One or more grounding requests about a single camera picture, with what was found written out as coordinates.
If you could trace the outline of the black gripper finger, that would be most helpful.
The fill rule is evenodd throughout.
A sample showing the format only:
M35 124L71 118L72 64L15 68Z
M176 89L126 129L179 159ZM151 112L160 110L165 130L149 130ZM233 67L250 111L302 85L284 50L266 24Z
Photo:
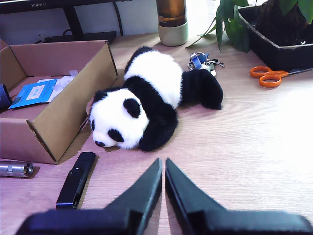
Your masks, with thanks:
M105 208L112 226L108 235L142 235L162 189L162 160L157 158L135 183Z
M202 235L206 229L204 214L226 208L197 187L169 158L165 162L165 190L184 235Z

